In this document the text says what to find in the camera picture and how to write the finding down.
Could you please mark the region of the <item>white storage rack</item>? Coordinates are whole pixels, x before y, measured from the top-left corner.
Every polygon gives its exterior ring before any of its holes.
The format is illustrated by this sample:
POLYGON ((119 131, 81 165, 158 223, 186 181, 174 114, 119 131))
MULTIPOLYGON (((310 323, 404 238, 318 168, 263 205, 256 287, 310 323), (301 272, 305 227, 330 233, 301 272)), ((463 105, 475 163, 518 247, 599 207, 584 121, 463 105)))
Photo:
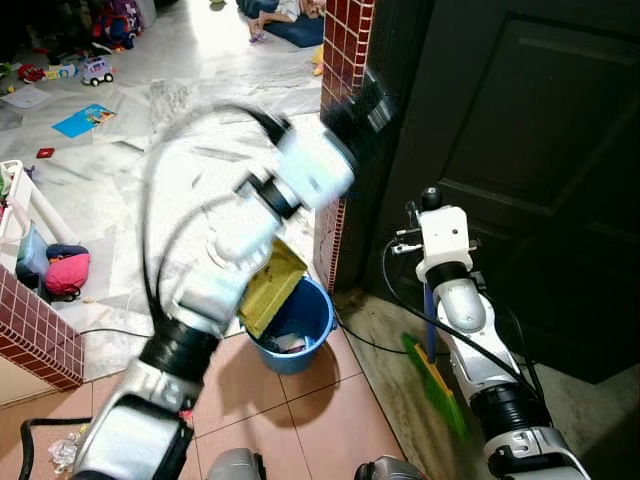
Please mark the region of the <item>white storage rack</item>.
POLYGON ((52 243, 81 243, 63 215, 33 182, 22 161, 0 161, 0 179, 6 187, 0 195, 0 255, 17 256, 20 242, 33 229, 49 233, 52 243))

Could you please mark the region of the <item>grey robot leg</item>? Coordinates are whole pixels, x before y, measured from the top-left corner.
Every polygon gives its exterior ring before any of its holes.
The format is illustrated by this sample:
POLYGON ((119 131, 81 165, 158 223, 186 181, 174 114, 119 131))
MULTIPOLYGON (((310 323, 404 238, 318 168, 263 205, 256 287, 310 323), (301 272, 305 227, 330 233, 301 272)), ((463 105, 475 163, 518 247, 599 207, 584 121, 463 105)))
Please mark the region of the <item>grey robot leg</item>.
POLYGON ((205 480, 266 480, 265 463, 250 448, 228 449, 212 461, 205 480))
POLYGON ((428 480, 419 468, 384 454, 357 467, 353 480, 428 480))

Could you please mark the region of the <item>grey left robot leg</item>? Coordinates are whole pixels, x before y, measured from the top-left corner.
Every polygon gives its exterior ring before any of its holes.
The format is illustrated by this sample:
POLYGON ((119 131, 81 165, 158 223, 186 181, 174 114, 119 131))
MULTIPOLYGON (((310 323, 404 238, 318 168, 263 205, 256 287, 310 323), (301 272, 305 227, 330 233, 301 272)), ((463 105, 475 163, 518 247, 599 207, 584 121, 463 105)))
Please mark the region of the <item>grey left robot leg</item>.
POLYGON ((228 449, 212 461, 205 480, 266 480, 265 463, 250 448, 228 449))

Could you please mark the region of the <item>light blue bag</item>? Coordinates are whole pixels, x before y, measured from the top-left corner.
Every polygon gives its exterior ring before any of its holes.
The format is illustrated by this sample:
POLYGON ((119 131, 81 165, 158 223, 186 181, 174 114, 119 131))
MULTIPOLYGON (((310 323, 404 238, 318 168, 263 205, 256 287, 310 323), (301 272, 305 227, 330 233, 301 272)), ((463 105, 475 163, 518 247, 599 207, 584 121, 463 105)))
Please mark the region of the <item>light blue bag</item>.
POLYGON ((20 283, 29 288, 40 287, 50 266, 49 257, 46 255, 47 247, 49 244, 45 242, 44 237, 38 229, 32 227, 20 242, 15 261, 15 274, 20 283))

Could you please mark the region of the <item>dark blue mattress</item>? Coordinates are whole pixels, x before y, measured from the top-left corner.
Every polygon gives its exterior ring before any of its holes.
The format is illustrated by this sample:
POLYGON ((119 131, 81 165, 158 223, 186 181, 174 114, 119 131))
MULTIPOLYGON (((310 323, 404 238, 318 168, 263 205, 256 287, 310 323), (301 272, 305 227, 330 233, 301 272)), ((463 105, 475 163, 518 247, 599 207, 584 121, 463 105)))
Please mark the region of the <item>dark blue mattress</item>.
MULTIPOLYGON (((236 0, 236 8, 239 13, 244 14, 239 10, 236 0)), ((301 47, 301 49, 306 49, 306 47, 312 47, 320 45, 323 42, 323 31, 324 31, 324 19, 323 14, 317 18, 307 18, 306 15, 301 15, 300 18, 297 19, 297 22, 293 23, 271 23, 265 27, 265 36, 261 41, 264 41, 266 36, 275 35, 283 40, 288 41, 289 44, 293 44, 294 46, 301 47)))

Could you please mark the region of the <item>grey right robot leg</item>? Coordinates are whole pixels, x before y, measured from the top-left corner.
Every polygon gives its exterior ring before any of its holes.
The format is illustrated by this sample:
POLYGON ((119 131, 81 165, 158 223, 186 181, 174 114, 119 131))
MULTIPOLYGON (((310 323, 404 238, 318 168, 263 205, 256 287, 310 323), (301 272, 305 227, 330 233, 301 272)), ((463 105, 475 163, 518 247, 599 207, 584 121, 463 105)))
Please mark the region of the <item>grey right robot leg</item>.
POLYGON ((357 467, 353 480, 428 480, 419 468, 384 454, 357 467))

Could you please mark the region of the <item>blue picture book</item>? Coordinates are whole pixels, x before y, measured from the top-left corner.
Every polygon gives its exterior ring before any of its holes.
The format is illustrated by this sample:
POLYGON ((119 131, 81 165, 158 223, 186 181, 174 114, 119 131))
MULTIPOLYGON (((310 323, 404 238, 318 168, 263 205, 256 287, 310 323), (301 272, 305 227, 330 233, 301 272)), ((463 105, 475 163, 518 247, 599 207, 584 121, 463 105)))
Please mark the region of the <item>blue picture book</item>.
POLYGON ((91 104, 70 114, 68 118, 52 124, 52 129, 67 138, 77 138, 91 132, 102 123, 109 122, 115 115, 113 110, 105 108, 104 105, 91 104))

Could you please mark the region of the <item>crumpled white litter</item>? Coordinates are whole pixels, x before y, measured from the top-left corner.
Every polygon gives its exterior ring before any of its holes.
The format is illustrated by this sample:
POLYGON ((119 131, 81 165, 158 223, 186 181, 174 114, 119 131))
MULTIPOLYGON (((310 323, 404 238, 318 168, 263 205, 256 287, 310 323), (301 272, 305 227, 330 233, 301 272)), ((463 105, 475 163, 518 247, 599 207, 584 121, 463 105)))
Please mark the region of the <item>crumpled white litter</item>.
POLYGON ((79 431, 70 431, 47 448, 55 474, 64 474, 64 472, 72 470, 79 449, 81 449, 81 433, 79 431))

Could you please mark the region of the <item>lying child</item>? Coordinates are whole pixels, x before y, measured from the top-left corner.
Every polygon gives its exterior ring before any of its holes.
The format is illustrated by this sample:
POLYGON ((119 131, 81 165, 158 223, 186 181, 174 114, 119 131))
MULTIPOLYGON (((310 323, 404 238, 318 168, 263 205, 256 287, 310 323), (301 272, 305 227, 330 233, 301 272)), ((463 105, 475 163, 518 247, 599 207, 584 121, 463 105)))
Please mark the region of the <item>lying child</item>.
POLYGON ((271 23, 293 23, 300 17, 317 18, 324 12, 326 0, 237 0, 247 18, 250 41, 261 41, 271 23))

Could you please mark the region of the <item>dark wooden door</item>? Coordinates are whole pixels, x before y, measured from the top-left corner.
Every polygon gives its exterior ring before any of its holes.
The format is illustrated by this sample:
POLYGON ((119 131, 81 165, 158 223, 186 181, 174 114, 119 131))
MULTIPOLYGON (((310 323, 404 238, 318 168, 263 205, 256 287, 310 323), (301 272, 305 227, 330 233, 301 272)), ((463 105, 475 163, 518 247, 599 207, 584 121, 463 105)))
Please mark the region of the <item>dark wooden door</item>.
POLYGON ((370 256, 438 188, 536 361, 590 383, 637 365, 639 1, 428 8, 370 256))

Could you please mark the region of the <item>green broom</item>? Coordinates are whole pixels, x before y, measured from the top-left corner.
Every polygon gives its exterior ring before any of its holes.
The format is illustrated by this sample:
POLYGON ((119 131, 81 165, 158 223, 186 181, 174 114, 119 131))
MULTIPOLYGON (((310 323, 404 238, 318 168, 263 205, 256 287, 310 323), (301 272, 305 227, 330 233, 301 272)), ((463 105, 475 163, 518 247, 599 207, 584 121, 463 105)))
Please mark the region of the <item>green broom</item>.
POLYGON ((436 355, 435 349, 435 325, 431 324, 429 319, 425 320, 425 324, 425 333, 420 337, 402 334, 402 346, 410 358, 413 369, 422 381, 422 390, 424 390, 424 396, 429 402, 431 410, 451 430, 453 436, 458 439, 466 439, 470 429, 468 429, 461 404, 445 383, 438 364, 436 364, 438 355, 436 355))

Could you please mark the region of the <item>yellow-green dustpan with red handle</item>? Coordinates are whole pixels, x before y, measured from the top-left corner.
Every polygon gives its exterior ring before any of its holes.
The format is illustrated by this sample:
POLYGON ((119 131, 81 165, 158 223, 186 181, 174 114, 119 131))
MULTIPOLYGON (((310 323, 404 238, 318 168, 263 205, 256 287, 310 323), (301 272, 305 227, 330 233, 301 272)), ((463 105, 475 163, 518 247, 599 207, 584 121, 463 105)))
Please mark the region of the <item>yellow-green dustpan with red handle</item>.
POLYGON ((239 303, 238 317, 248 334, 261 337, 273 323, 276 312, 307 274, 305 261, 283 239, 275 237, 271 252, 247 285, 239 303))

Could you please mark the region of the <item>blue plastic bucket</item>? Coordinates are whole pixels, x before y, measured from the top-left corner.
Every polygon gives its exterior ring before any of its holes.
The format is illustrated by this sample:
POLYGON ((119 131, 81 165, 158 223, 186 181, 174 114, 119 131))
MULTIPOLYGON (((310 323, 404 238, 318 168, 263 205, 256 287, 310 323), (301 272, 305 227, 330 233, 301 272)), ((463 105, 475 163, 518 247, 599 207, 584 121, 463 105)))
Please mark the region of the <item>blue plastic bucket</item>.
POLYGON ((310 276, 302 276, 271 316, 265 333, 251 338, 269 369, 293 375, 308 369, 335 328, 332 298, 310 276))

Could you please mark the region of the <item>dark colourful backpack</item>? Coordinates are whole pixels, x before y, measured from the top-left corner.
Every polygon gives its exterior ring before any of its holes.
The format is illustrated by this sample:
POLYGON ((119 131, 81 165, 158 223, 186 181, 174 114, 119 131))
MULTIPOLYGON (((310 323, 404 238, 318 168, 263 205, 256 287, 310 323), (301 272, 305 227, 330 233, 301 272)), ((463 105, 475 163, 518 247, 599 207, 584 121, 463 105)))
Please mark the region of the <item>dark colourful backpack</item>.
POLYGON ((93 38, 105 49, 132 50, 141 27, 136 0, 100 0, 93 12, 93 38))

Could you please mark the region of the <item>purple toy car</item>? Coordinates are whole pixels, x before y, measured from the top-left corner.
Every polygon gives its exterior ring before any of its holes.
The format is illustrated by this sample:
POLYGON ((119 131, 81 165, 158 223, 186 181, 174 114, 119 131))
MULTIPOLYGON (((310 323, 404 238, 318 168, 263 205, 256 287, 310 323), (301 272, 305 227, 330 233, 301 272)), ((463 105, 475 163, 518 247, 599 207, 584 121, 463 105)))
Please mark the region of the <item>purple toy car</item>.
POLYGON ((97 87, 102 83, 114 81, 114 69, 106 56, 96 56, 84 60, 81 70, 81 82, 87 86, 97 87))

